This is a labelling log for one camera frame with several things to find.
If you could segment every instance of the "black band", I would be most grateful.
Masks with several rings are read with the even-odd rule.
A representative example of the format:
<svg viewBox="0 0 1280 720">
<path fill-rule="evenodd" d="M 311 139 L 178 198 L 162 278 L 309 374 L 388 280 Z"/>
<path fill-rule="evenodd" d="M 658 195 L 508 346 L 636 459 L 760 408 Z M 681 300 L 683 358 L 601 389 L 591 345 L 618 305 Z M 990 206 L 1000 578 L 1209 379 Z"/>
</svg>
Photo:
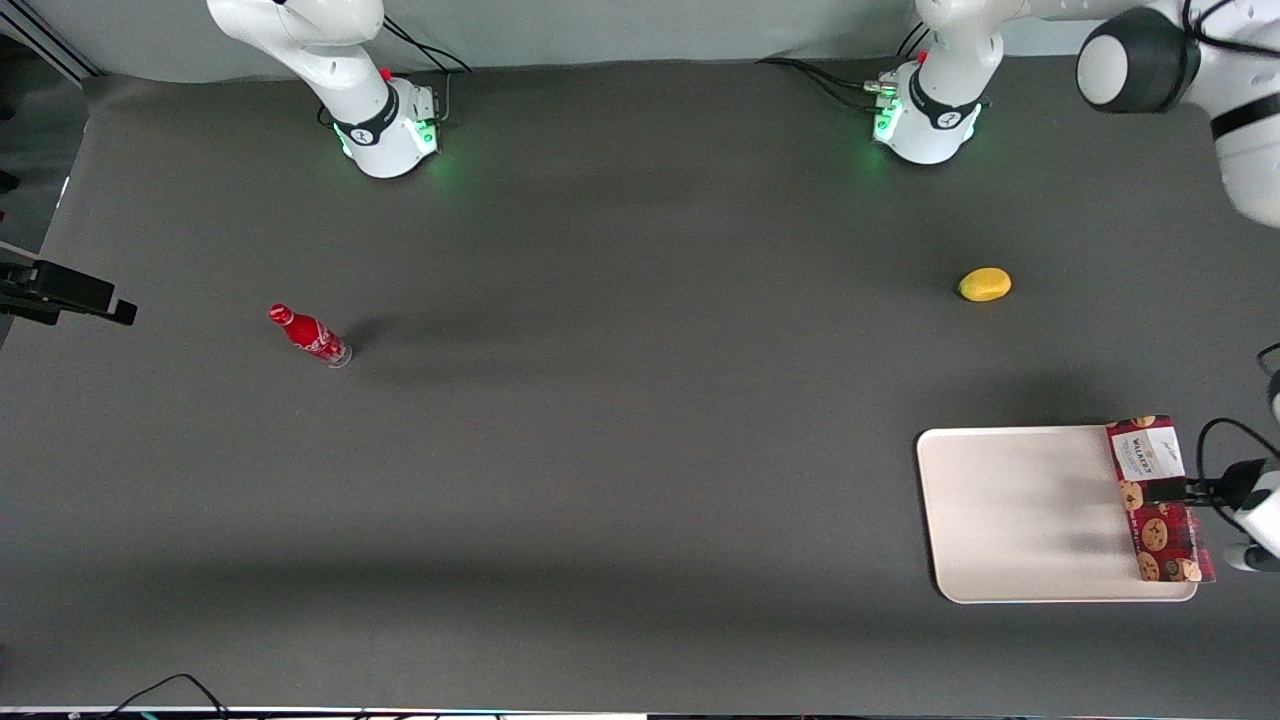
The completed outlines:
<svg viewBox="0 0 1280 720">
<path fill-rule="evenodd" d="M 1210 120 L 1208 127 L 1213 129 L 1213 140 L 1217 140 L 1229 132 L 1235 132 L 1244 126 L 1276 114 L 1280 114 L 1280 92 L 1272 92 L 1253 102 L 1245 102 L 1234 110 L 1228 110 Z"/>
<path fill-rule="evenodd" d="M 338 126 L 342 135 L 351 138 L 352 142 L 360 146 L 369 146 L 378 142 L 381 137 L 383 131 L 389 128 L 393 122 L 396 122 L 396 115 L 399 114 L 399 94 L 396 92 L 394 87 L 387 86 L 387 104 L 383 105 L 381 111 L 379 111 L 372 118 L 362 123 L 343 123 L 340 120 L 334 120 L 333 124 Z"/>
<path fill-rule="evenodd" d="M 920 87 L 920 69 L 911 73 L 911 81 L 906 85 L 911 104 L 929 118 L 929 124 L 936 129 L 955 129 L 978 106 L 978 100 L 964 105 L 947 105 L 928 96 Z"/>
</svg>

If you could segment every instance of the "coca-cola bottle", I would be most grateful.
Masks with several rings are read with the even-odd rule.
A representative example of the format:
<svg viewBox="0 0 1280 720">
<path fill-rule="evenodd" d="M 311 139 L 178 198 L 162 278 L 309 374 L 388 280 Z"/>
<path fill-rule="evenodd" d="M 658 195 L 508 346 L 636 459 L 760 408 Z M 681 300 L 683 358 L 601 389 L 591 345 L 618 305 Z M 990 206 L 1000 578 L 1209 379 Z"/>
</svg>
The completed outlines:
<svg viewBox="0 0 1280 720">
<path fill-rule="evenodd" d="M 284 328 L 293 345 L 324 360 L 330 368 L 342 368 L 351 361 L 351 347 L 311 315 L 294 313 L 279 304 L 273 305 L 266 315 Z"/>
</svg>

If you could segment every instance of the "yellow lemon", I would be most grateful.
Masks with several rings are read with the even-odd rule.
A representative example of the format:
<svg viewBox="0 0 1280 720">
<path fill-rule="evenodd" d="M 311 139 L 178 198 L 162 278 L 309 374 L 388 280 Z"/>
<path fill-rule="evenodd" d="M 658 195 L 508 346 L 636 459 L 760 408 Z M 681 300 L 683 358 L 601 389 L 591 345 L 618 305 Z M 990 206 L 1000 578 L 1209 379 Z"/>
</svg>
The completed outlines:
<svg viewBox="0 0 1280 720">
<path fill-rule="evenodd" d="M 974 302 L 998 300 L 1012 290 L 1014 281 L 1000 268 L 978 268 L 960 281 L 960 295 Z"/>
</svg>

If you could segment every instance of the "white tray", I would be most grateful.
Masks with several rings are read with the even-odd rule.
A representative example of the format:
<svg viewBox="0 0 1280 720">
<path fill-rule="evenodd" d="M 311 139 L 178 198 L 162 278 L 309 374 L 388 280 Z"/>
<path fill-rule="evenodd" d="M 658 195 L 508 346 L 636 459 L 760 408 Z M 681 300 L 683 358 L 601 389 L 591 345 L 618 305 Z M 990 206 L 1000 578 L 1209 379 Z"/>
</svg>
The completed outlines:
<svg viewBox="0 0 1280 720">
<path fill-rule="evenodd" d="M 1138 574 L 1106 428 L 928 430 L 915 443 L 938 589 L 978 602 L 1178 602 Z"/>
</svg>

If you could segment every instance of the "dark gray tabletop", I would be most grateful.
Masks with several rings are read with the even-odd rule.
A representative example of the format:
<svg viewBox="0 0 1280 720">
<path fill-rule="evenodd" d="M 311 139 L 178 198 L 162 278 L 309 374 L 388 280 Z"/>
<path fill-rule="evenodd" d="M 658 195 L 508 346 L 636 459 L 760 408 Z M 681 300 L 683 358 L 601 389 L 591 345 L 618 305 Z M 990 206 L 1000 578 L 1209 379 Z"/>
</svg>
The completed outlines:
<svg viewBox="0 0 1280 720">
<path fill-rule="evenodd" d="M 916 168 L 783 68 L 486 72 L 379 182 L 300 83 L 91 95 L 46 256 L 141 313 L 0 354 L 4 705 L 1275 716 L 1280 579 L 952 605 L 914 466 L 933 427 L 1275 430 L 1280 232 L 1197 111 L 1006 61 Z M 952 295 L 987 264 L 1010 297 Z"/>
</svg>

